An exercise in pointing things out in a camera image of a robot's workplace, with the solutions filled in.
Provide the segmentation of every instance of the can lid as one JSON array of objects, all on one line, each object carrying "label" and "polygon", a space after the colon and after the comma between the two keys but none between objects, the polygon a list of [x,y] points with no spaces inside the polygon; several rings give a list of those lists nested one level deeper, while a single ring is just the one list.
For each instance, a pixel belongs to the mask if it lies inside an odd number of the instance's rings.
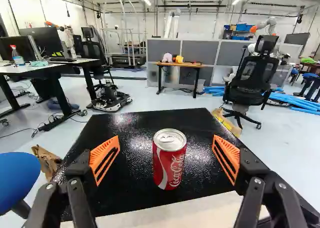
[{"label": "can lid", "polygon": [[177,129],[161,129],[154,134],[153,141],[157,147],[164,151],[175,152],[187,143],[186,136]]}]

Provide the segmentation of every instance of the keyboard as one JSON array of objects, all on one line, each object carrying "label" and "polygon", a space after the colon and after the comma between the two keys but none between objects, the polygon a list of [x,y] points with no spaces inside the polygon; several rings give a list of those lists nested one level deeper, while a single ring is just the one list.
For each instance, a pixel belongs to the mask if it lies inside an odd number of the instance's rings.
[{"label": "keyboard", "polygon": [[50,57],[51,62],[75,62],[77,59],[65,57]]}]

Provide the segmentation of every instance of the blue storage bin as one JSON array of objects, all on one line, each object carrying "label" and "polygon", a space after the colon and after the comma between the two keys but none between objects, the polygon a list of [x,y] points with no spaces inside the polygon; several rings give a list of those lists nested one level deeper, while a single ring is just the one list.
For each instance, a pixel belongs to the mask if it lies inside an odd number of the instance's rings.
[{"label": "blue storage bin", "polygon": [[231,40],[239,40],[239,41],[244,41],[245,37],[244,36],[232,36]]},{"label": "blue storage bin", "polygon": [[253,27],[252,24],[247,24],[247,23],[237,24],[237,25],[236,25],[236,30],[237,30],[237,31],[249,32],[251,27]]}]

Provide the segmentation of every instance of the coca-cola logo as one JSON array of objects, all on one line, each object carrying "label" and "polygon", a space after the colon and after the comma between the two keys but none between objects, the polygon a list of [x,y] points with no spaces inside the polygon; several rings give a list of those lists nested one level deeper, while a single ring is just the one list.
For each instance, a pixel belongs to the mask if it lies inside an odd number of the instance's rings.
[{"label": "coca-cola logo", "polygon": [[178,157],[172,155],[171,159],[171,171],[173,172],[172,181],[170,181],[170,186],[177,187],[181,182],[181,173],[184,167],[185,154],[180,154]]}]

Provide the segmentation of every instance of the brown paper bag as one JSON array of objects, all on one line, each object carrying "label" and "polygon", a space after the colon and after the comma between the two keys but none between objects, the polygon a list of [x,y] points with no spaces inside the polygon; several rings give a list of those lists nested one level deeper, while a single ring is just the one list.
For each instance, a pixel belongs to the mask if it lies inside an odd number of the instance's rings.
[{"label": "brown paper bag", "polygon": [[42,148],[38,144],[31,147],[33,154],[39,159],[41,164],[41,171],[45,174],[45,178],[50,182],[52,176],[57,171],[62,159]]}]

